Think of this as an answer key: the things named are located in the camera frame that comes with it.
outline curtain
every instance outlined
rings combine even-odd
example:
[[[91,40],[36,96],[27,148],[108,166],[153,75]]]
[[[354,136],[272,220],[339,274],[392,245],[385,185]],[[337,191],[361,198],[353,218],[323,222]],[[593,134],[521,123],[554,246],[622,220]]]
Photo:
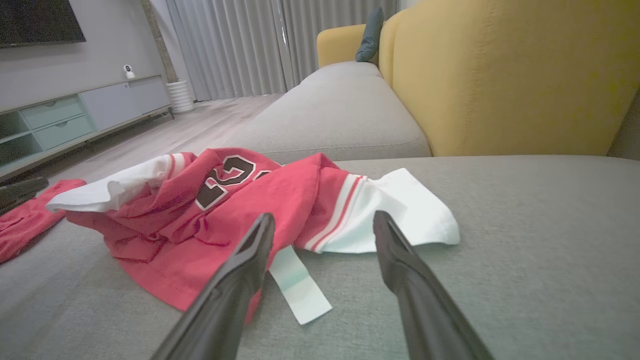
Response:
[[[286,92],[317,69],[316,37],[397,0],[167,0],[198,100]]]

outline floor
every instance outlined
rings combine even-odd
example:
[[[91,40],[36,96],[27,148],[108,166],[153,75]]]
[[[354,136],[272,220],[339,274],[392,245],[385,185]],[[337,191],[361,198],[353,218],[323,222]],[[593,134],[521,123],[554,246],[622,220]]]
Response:
[[[199,102],[196,110],[141,122],[56,158],[29,172],[49,184],[63,179],[93,182],[156,156],[221,147],[282,94]]]

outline green drawer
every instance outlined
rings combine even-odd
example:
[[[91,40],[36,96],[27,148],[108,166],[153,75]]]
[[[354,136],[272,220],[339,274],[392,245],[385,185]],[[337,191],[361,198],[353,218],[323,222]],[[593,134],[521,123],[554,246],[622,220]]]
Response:
[[[36,131],[35,134],[40,144],[42,144],[42,149],[49,150],[92,131],[93,128],[89,121],[84,116],[81,116]]]
[[[24,119],[32,129],[37,129],[56,121],[68,119],[83,113],[82,107],[75,96],[48,102],[20,110]]]

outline yellow sofa armrest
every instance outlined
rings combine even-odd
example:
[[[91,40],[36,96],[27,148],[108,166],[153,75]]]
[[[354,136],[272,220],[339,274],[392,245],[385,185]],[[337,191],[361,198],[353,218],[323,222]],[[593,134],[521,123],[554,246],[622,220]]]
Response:
[[[365,24],[327,29],[317,38],[318,67],[355,61],[362,43]]]

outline gray sofa seat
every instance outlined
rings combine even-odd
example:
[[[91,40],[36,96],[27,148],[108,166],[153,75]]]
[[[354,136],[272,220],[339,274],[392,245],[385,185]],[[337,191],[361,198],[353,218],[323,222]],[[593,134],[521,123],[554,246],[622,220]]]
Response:
[[[422,130],[370,63],[323,67],[226,144],[291,163],[317,152],[334,161],[430,156]]]
[[[640,162],[591,156],[343,161],[373,178],[407,168],[456,217],[461,243],[423,245],[496,359],[640,353]],[[238,359],[407,359],[375,254],[299,251],[332,303],[298,325],[277,285]],[[0,266],[1,359],[148,359],[180,313],[138,287],[100,235],[63,220]]]

